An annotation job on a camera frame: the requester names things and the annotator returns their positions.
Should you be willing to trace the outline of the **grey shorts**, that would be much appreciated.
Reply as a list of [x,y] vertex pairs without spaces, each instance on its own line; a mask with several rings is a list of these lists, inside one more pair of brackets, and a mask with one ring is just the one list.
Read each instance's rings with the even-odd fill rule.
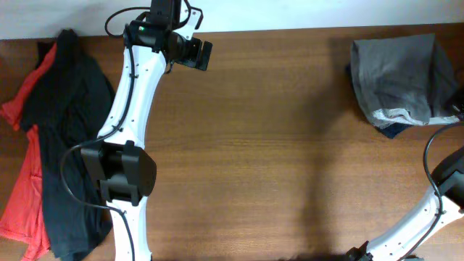
[[394,123],[458,122],[445,109],[458,83],[435,35],[356,40],[350,54],[354,92],[372,125],[384,129]]

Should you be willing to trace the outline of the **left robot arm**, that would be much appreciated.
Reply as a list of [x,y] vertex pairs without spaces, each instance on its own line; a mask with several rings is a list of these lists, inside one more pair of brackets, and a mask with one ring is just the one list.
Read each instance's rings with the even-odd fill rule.
[[146,205],[157,175],[145,150],[155,91],[174,64],[207,69],[212,43],[194,37],[202,10],[187,0],[153,1],[125,26],[123,70],[115,100],[96,140],[80,149],[84,164],[109,210],[116,260],[151,260]]

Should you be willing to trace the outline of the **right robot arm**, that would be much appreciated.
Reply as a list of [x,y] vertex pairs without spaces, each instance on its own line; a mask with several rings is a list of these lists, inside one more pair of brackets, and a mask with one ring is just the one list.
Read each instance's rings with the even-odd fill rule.
[[431,174],[441,196],[428,188],[424,197],[386,233],[351,248],[346,260],[402,260],[446,225],[463,217],[463,149],[443,159]]

